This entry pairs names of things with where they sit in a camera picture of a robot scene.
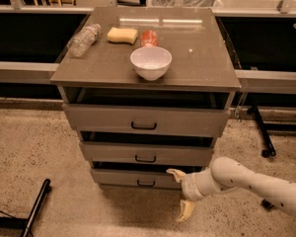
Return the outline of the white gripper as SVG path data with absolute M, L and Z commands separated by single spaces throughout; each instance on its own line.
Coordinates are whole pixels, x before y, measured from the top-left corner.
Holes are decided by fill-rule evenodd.
M 208 194 L 208 174 L 205 171 L 186 174 L 178 169 L 168 169 L 167 173 L 173 175 L 177 183 L 182 183 L 182 191 L 187 200 L 180 201 L 181 211 L 177 222 L 187 221 L 195 209 L 195 201 Z

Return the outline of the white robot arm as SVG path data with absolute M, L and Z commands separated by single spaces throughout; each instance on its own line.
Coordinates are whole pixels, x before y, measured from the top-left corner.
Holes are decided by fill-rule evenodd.
M 199 200 L 233 189 L 247 190 L 296 217 L 296 183 L 252 171 L 231 158 L 216 158 L 201 172 L 187 174 L 178 169 L 168 169 L 167 173 L 181 185 L 184 196 L 180 201 L 178 222 L 190 218 Z

